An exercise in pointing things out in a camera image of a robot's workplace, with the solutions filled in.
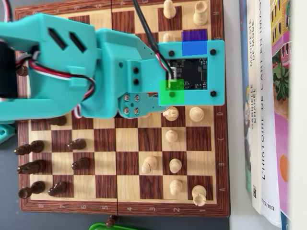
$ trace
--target white chess piece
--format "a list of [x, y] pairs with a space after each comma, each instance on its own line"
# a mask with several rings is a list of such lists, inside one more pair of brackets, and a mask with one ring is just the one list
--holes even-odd
[[172, 19], [176, 15], [176, 8], [171, 0], [165, 0], [163, 3], [163, 14], [167, 19]]
[[174, 130], [169, 130], [166, 132], [165, 138], [168, 142], [175, 142], [178, 139], [178, 134]]
[[207, 8], [207, 3], [204, 1], [198, 1], [195, 4], [193, 21], [196, 25], [205, 25], [208, 22]]

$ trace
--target green object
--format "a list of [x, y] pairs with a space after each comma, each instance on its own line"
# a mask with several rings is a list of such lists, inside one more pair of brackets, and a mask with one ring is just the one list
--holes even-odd
[[90, 228], [88, 230], [137, 230], [137, 229], [132, 229], [132, 228], [126, 228], [126, 227], [122, 227], [122, 226], [113, 226], [111, 228], [107, 228], [106, 224], [104, 223], [95, 223], [92, 226], [90, 226]]

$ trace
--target white pawn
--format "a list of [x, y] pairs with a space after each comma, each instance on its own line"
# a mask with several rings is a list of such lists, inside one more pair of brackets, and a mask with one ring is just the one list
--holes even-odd
[[176, 8], [171, 0], [165, 0], [163, 8], [163, 14], [167, 19], [172, 19], [176, 15]]
[[208, 21], [207, 4], [203, 1], [198, 1], [195, 4], [195, 12], [193, 21], [196, 25], [205, 25]]

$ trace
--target chessboard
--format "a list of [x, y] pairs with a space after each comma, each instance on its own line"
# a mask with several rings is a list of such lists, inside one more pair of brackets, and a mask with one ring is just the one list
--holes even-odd
[[[162, 0], [139, 0], [142, 12], [156, 38], [165, 33], [181, 41], [181, 32], [206, 31], [210, 39], [224, 38], [223, 0], [206, 0], [208, 21], [204, 26], [193, 22], [197, 1], [174, 0], [176, 15], [163, 15]], [[69, 0], [16, 8], [15, 19], [38, 12], [92, 24], [95, 29], [111, 28], [137, 35], [148, 45], [144, 30], [130, 0]], [[17, 76], [19, 97], [27, 97], [27, 78]], [[227, 150], [227, 111], [222, 106], [198, 106], [203, 119], [193, 121], [193, 106], [177, 106], [178, 117], [169, 121], [161, 113], [137, 119], [75, 118], [66, 114], [63, 126], [47, 120], [18, 122], [18, 144], [44, 142], [44, 150], [18, 156], [18, 164], [44, 160], [43, 172], [19, 174], [19, 188], [36, 181], [46, 184], [44, 192], [20, 199], [22, 211], [105, 213], [112, 215], [220, 216], [230, 214]], [[166, 140], [169, 130], [177, 133], [175, 142]], [[86, 147], [71, 150], [68, 144], [82, 138]], [[157, 166], [143, 173], [148, 157]], [[74, 171], [71, 164], [88, 158], [87, 169]], [[174, 173], [169, 164], [178, 159], [181, 167]], [[181, 181], [181, 190], [170, 192], [172, 181]], [[49, 196], [48, 189], [59, 181], [67, 183], [64, 193]], [[206, 203], [193, 203], [192, 189], [205, 188]]]

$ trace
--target chess piece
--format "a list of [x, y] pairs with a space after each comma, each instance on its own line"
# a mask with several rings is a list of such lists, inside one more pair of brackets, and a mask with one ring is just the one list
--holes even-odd
[[201, 185], [197, 185], [192, 189], [193, 202], [196, 206], [204, 206], [206, 204], [206, 195], [206, 189]]
[[180, 180], [173, 180], [170, 184], [171, 194], [176, 196], [182, 190], [182, 182]]
[[17, 149], [15, 149], [14, 153], [16, 155], [25, 155], [29, 154], [30, 152], [39, 153], [44, 150], [45, 144], [41, 140], [35, 140], [31, 144], [25, 144], [19, 146]]
[[165, 138], [168, 142], [175, 142], [178, 139], [178, 134], [174, 130], [169, 130], [166, 132]]
[[48, 124], [54, 125], [54, 126], [63, 126], [67, 123], [66, 116], [58, 116], [47, 119]]
[[25, 187], [19, 190], [18, 196], [21, 199], [26, 199], [32, 194], [39, 194], [42, 193], [46, 188], [46, 185], [43, 181], [36, 181], [34, 182], [31, 187]]
[[119, 222], [119, 216], [110, 216], [108, 219], [106, 219], [106, 227], [111, 228], [115, 224]]
[[90, 167], [90, 159], [87, 157], [80, 158], [71, 167], [73, 170], [88, 169]]
[[76, 139], [69, 143], [67, 146], [71, 150], [82, 150], [86, 147], [86, 142], [84, 139]]
[[170, 107], [168, 110], [163, 112], [163, 116], [169, 121], [175, 121], [178, 118], [179, 113], [177, 108]]
[[167, 19], [172, 19], [176, 15], [176, 8], [171, 0], [164, 1], [163, 14]]
[[205, 25], [208, 22], [207, 8], [208, 5], [204, 1], [195, 4], [193, 21], [196, 25]]
[[34, 174], [41, 173], [45, 170], [46, 163], [44, 160], [36, 160], [26, 163], [17, 168], [18, 174]]
[[56, 196], [60, 193], [65, 193], [67, 190], [67, 184], [64, 181], [60, 181], [57, 182], [54, 186], [52, 186], [49, 191], [48, 194], [49, 196]]
[[169, 169], [172, 173], [177, 173], [182, 167], [182, 163], [179, 159], [172, 159], [169, 163]]
[[199, 107], [193, 107], [190, 109], [189, 116], [192, 121], [199, 122], [203, 119], [203, 110]]
[[154, 156], [149, 156], [144, 160], [142, 165], [143, 173], [150, 173], [152, 170], [156, 169], [158, 166], [158, 160]]
[[174, 42], [174, 38], [171, 34], [166, 33], [163, 35], [163, 42]]

